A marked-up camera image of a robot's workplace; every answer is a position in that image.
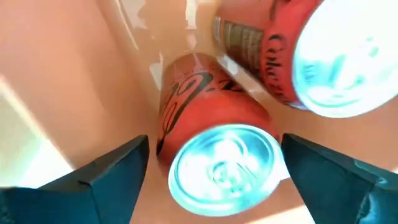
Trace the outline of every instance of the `red soda can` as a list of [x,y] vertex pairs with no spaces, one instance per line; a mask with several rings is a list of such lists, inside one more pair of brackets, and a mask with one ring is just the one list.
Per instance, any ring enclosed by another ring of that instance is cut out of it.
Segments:
[[159,118],[157,158],[186,210],[232,215],[277,187],[283,158],[271,117],[215,58],[188,54],[165,69]]
[[214,36],[226,54],[259,80],[274,98],[305,110],[292,84],[293,52],[300,31],[319,3],[320,0],[225,0],[215,17]]

